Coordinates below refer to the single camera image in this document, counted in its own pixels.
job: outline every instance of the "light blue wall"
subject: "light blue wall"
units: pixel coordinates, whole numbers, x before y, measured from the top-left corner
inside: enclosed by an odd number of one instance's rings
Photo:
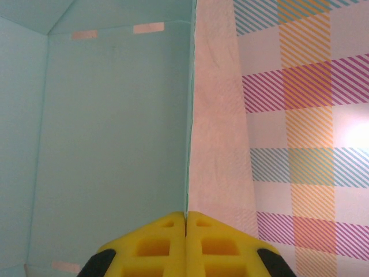
[[[0,0],[0,16],[46,35],[72,2],[73,0]]]
[[[47,37],[0,18],[0,269],[27,256]]]
[[[16,267],[1,269],[0,277],[26,277],[24,266],[18,265]]]
[[[189,23],[50,36],[30,266],[183,210],[189,55]]]

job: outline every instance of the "yellow plastic part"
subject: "yellow plastic part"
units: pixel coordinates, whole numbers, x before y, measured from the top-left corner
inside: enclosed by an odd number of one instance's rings
[[[199,212],[187,218],[187,277],[270,277],[257,250],[276,248]]]
[[[102,246],[116,255],[104,277],[185,277],[186,225],[174,212]]]
[[[199,212],[182,212],[109,242],[116,255],[104,277],[270,277],[257,250],[279,254],[251,237]]]

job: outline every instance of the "masking tape strip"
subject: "masking tape strip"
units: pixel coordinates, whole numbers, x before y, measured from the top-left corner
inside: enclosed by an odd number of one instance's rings
[[[72,40],[95,39],[95,38],[97,38],[97,30],[74,32],[71,35]]]
[[[141,24],[133,26],[133,33],[154,33],[164,31],[164,22]]]
[[[59,271],[70,272],[78,274],[81,271],[79,264],[65,263],[63,261],[53,261],[51,263],[51,268]]]

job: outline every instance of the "plaid pattern paper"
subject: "plaid pattern paper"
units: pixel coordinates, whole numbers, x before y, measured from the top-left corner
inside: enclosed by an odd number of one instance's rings
[[[369,276],[369,1],[234,0],[260,239]]]

